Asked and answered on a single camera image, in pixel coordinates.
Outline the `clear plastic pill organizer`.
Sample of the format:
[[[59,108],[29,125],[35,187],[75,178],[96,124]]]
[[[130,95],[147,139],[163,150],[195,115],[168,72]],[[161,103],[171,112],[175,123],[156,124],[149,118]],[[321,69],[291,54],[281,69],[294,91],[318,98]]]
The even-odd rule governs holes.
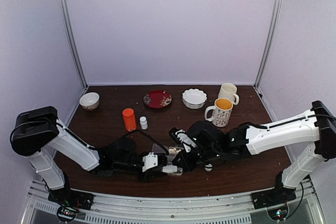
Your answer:
[[[169,148],[174,148],[174,147],[175,148],[181,148],[182,150],[184,150],[184,148],[178,147],[178,146],[169,146],[169,147],[164,146],[164,148],[168,152],[169,152]],[[161,147],[159,147],[157,144],[155,144],[155,143],[152,145],[152,152],[166,154],[166,152]],[[170,153],[167,155],[167,165],[173,165],[172,161],[173,161],[173,159],[175,159],[176,155],[177,154],[170,154]]]

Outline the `white bottle cap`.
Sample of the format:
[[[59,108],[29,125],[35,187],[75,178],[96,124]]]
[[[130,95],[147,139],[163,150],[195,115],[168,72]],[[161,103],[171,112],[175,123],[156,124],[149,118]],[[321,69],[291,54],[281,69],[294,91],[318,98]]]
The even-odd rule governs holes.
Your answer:
[[[207,165],[205,165],[205,170],[207,171],[207,172],[211,172],[212,171],[212,169],[213,169],[213,166],[212,166],[212,164],[207,164]]]

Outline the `small white pill bottle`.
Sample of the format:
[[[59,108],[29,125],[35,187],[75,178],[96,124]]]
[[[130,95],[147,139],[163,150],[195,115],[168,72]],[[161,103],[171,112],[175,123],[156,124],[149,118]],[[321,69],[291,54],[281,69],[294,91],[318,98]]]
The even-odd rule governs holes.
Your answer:
[[[183,169],[175,165],[166,165],[162,167],[161,172],[166,173],[168,175],[180,176],[183,174]]]
[[[142,130],[146,130],[148,128],[148,121],[147,118],[145,116],[141,116],[139,118],[140,121],[140,126]]]

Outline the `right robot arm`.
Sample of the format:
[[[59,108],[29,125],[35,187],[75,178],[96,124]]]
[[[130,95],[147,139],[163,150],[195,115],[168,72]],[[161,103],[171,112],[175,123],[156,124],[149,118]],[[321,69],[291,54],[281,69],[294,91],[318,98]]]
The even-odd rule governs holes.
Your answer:
[[[191,172],[201,163],[223,162],[251,157],[291,144],[308,145],[297,160],[277,176],[269,192],[272,203],[279,204],[323,161],[335,158],[335,116],[322,101],[301,114],[268,124],[246,122],[223,133],[209,121],[197,121],[187,131],[172,128],[170,137],[184,146],[173,164]]]

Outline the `white pills in organizer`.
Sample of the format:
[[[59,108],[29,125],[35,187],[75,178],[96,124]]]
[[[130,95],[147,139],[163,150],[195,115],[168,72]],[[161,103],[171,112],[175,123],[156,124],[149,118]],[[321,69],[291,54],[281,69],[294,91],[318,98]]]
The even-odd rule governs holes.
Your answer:
[[[169,153],[170,154],[177,154],[177,153],[179,153],[180,151],[182,151],[182,149],[181,148],[169,148]]]

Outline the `white scalloped bowl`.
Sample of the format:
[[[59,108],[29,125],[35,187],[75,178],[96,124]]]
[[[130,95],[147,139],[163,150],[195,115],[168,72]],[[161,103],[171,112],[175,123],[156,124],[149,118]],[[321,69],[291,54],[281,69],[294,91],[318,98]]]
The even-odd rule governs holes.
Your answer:
[[[182,93],[182,101],[189,109],[200,109],[207,101],[207,94],[203,90],[188,89]]]

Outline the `red floral plate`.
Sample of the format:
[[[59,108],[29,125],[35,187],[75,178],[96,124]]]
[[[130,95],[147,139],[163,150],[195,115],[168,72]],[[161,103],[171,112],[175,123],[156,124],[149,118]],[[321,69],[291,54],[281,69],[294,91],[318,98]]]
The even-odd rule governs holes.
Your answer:
[[[172,96],[165,90],[154,90],[143,97],[146,106],[153,109],[165,108],[172,102]]]

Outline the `cream ribbed mug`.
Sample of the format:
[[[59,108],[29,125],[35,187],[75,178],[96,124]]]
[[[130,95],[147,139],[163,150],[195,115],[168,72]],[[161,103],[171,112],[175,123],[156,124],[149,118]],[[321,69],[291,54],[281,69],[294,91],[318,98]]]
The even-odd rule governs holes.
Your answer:
[[[232,83],[223,83],[220,87],[218,98],[229,99],[233,105],[238,105],[239,95],[237,94],[237,87]]]

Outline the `white ceramic bowl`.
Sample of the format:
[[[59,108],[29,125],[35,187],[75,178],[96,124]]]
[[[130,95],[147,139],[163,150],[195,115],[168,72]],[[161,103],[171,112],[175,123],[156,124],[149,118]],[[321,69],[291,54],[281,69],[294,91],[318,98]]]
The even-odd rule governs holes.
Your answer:
[[[99,103],[100,103],[100,95],[96,92],[86,93],[79,100],[79,104],[81,105],[81,107],[87,111],[97,109]]]

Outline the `left round circuit board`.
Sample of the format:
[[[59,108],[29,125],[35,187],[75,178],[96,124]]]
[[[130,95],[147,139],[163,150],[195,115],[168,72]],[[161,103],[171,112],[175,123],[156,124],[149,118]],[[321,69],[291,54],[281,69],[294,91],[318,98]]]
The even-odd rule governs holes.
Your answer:
[[[56,216],[62,222],[71,222],[76,218],[77,213],[78,212],[75,211],[74,209],[60,206],[57,209]]]

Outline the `round circuit board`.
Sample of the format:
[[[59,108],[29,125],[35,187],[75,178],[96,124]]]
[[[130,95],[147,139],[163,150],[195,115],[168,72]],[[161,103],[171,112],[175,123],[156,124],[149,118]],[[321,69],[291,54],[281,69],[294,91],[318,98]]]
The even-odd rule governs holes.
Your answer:
[[[287,207],[283,206],[281,208],[268,209],[268,217],[273,221],[284,221],[288,216],[289,210]]]
[[[57,209],[56,216],[62,222],[71,222],[76,218],[77,213],[78,212],[75,211],[74,209],[60,206]]]

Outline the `front aluminium rail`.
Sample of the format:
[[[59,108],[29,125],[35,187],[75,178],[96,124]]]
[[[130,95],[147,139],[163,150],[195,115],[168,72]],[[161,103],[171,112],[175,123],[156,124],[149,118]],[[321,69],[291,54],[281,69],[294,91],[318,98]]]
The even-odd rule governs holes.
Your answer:
[[[327,223],[310,179],[302,182],[297,198],[289,201],[290,218],[271,219],[271,207],[256,209],[253,191],[222,196],[186,198],[144,198],[93,193],[90,210],[80,210],[70,223]],[[62,223],[56,212],[59,205],[48,200],[45,183],[34,179],[19,223]],[[273,209],[286,205],[275,205]]]

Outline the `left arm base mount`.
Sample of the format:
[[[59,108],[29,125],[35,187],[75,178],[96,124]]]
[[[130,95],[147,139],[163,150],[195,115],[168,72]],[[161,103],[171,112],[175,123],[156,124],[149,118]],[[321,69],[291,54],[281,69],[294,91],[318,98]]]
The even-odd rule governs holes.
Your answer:
[[[72,190],[70,188],[70,183],[68,176],[63,172],[65,184],[61,189],[52,190],[49,187],[46,187],[49,195],[48,200],[56,202],[60,206],[65,206],[73,209],[84,209],[90,210],[94,195],[91,193],[81,192]]]

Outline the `aluminium frame post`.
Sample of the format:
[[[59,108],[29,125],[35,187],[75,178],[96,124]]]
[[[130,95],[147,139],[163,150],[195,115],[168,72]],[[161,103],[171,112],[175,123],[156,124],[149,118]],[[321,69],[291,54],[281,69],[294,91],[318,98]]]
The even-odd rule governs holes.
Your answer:
[[[61,5],[62,15],[63,15],[64,23],[65,23],[66,36],[68,39],[70,52],[74,60],[75,68],[79,76],[81,85],[83,89],[85,90],[88,88],[88,84],[87,84],[85,74],[82,68],[82,64],[81,64],[81,61],[78,55],[78,50],[77,50],[77,45],[76,45],[76,41],[74,37],[74,32],[73,32],[72,25],[71,25],[67,0],[60,0],[60,5]]]
[[[269,28],[268,28],[267,37],[266,37],[266,43],[265,43],[264,50],[263,50],[263,53],[262,53],[262,58],[261,58],[261,62],[260,62],[260,65],[259,65],[257,77],[256,77],[256,80],[255,80],[255,83],[254,83],[254,88],[256,90],[259,89],[259,87],[261,85],[263,75],[264,75],[264,72],[266,70],[266,65],[267,65],[268,58],[270,56],[272,43],[273,43],[274,38],[275,38],[276,28],[277,28],[277,25],[278,25],[282,4],[283,4],[283,0],[274,0],[272,13],[271,13],[270,24],[269,24]]]

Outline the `left aluminium frame post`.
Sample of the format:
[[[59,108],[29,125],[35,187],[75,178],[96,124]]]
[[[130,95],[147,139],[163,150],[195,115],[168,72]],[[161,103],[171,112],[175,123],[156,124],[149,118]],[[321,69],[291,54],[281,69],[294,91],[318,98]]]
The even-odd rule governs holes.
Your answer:
[[[76,41],[74,37],[74,32],[73,32],[72,25],[71,25],[67,0],[60,0],[60,5],[61,5],[62,15],[63,15],[64,23],[65,23],[66,36],[68,39],[70,52],[74,60],[75,68],[79,76],[81,85],[83,89],[85,90],[88,88],[88,84],[87,84],[85,74],[82,68],[82,64],[81,64],[81,61],[78,55],[78,50],[77,50],[77,45],[76,45]]]

